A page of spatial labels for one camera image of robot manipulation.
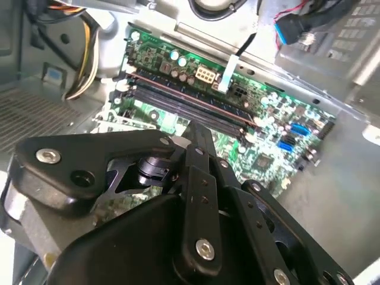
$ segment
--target blue connector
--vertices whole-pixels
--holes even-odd
[[[290,144],[287,144],[286,142],[283,142],[283,141],[279,141],[277,146],[282,150],[286,150],[289,152],[293,151],[293,147]]]
[[[303,135],[304,137],[311,133],[307,127],[299,125],[298,123],[292,123],[290,125],[290,131],[297,135]]]
[[[278,37],[280,38],[282,44],[286,45],[286,39],[285,39],[283,33],[281,32],[280,27],[277,25],[277,23],[274,24],[274,28],[275,28],[275,30],[276,30],[276,32],[278,34]]]

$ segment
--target electronic component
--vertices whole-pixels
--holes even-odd
[[[292,152],[294,147],[290,144],[287,144],[286,142],[283,142],[283,141],[279,141],[277,146],[282,149],[282,150],[286,150],[286,151],[290,151]]]
[[[202,80],[210,84],[214,82],[215,76],[215,72],[212,72],[211,70],[201,65],[198,67],[197,72],[195,73],[195,77],[197,77],[199,80]]]
[[[294,114],[297,116],[302,116],[305,114],[306,108],[304,106],[298,105],[296,110],[294,111]]]
[[[172,50],[169,54],[169,57],[171,60],[176,61],[179,58],[179,52],[178,50]]]
[[[335,123],[332,121],[328,121],[326,125],[321,129],[321,131],[318,134],[318,138],[320,140],[324,140],[325,137],[331,132],[333,127],[335,126]]]
[[[310,134],[310,130],[308,130],[307,127],[299,125],[298,123],[292,123],[290,125],[290,131],[303,136]]]
[[[185,67],[186,64],[188,63],[188,61],[186,60],[186,58],[184,56],[181,56],[179,59],[178,59],[178,65],[180,67]]]
[[[215,142],[218,156],[229,161],[239,180],[249,177],[264,186],[272,182],[271,193],[275,197],[279,195],[283,191],[281,182],[298,171],[296,159],[308,153],[308,148],[315,148],[320,143],[318,131],[334,117],[314,105],[295,100],[290,94],[278,93],[267,84],[237,73],[233,73],[229,91],[224,94],[218,90],[221,74],[225,70],[223,66],[188,50],[173,47],[171,43],[154,38],[151,34],[140,33],[139,42],[129,41],[126,49],[129,50],[128,62],[134,67],[129,83],[136,84],[134,98],[143,102],[139,108],[145,115],[136,117],[141,113],[139,111],[132,117],[151,122],[148,114],[156,110],[159,113],[155,121],[157,128],[179,135],[188,120],[200,121],[211,128],[214,137],[218,138]],[[173,50],[178,51],[178,59],[186,55],[186,70],[178,66],[178,59],[175,63],[168,62]],[[170,72],[173,71],[176,79],[170,72],[167,76],[167,71],[162,72],[157,67],[164,62],[170,64]],[[211,78],[200,80],[197,77],[199,80],[196,80],[195,76],[201,75],[198,71],[204,71],[206,76],[209,73]],[[121,113],[125,104],[119,105]],[[306,128],[309,134],[306,134],[307,130],[292,124]],[[254,131],[240,133],[239,130],[247,125]],[[239,149],[240,145],[246,148],[244,155],[239,155],[243,151]],[[254,163],[261,154],[273,158],[276,167],[256,168]]]
[[[266,171],[272,165],[273,161],[273,157],[267,156],[266,154],[259,154],[252,167],[260,171]]]
[[[156,110],[152,110],[152,111],[149,112],[149,117],[150,117],[152,120],[156,121],[156,120],[159,119],[160,114],[159,114]]]
[[[170,73],[170,75],[173,77],[173,78],[177,78],[178,75],[179,75],[179,71],[177,68],[173,68],[172,69],[172,72]]]
[[[282,150],[292,152],[296,143],[297,142],[292,135],[284,135],[281,137],[281,140],[278,142],[277,146]]]
[[[185,71],[181,71],[178,77],[179,81],[185,82],[188,79],[188,76],[186,75]]]
[[[300,171],[304,171],[305,167],[308,165],[308,161],[300,156],[294,163],[294,168]]]
[[[247,90],[239,85],[233,85],[232,94],[238,97],[246,96],[248,94]]]
[[[194,83],[195,83],[195,77],[190,75],[188,77],[188,84],[191,86],[191,85],[194,85]]]
[[[267,104],[269,104],[269,99],[267,96],[263,96],[261,97],[260,102],[262,105],[266,106]]]
[[[163,61],[160,65],[160,72],[164,74],[170,74],[170,71],[172,70],[172,65],[166,61]]]

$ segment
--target motherboard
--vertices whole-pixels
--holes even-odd
[[[239,135],[212,124],[206,126],[217,155],[230,163],[237,179],[241,183],[260,181],[274,197],[286,190],[292,176],[308,163],[319,163],[320,143],[334,126],[333,115],[237,72],[227,92],[222,93],[218,86],[223,66],[139,29],[132,29],[127,39],[122,71],[126,70],[129,90],[102,112],[95,131],[154,128],[182,135],[192,118],[181,108],[169,110],[152,104],[149,94],[153,93],[134,96],[131,90],[139,89],[134,85],[137,80],[146,81],[155,90],[172,92],[205,108],[211,106],[244,124]]]

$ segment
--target metal panel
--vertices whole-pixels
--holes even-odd
[[[368,90],[376,90],[376,80],[370,78],[380,63],[379,23],[380,1],[361,0],[336,24],[313,30],[314,44],[283,46],[275,63],[367,113],[379,125],[380,111],[374,110],[375,101],[368,108],[356,104],[360,99],[358,92],[368,94]]]
[[[318,167],[298,173],[282,206],[352,277],[380,256],[380,149],[342,114]]]
[[[0,5],[0,84],[16,80],[19,61],[20,1]]]
[[[20,89],[0,94],[0,152],[11,154],[23,138],[58,134],[81,114]]]

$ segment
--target red wire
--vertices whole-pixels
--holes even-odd
[[[308,1],[309,0],[302,0],[302,2],[299,5],[295,6],[294,8],[290,8],[290,9],[279,12],[276,16],[274,16],[273,21],[276,22],[278,17],[281,16],[282,14],[286,14],[286,13],[290,13],[290,12],[302,9],[303,6],[305,6]],[[280,43],[278,42],[278,34],[277,33],[275,34],[275,43],[277,45],[277,49],[280,49]]]

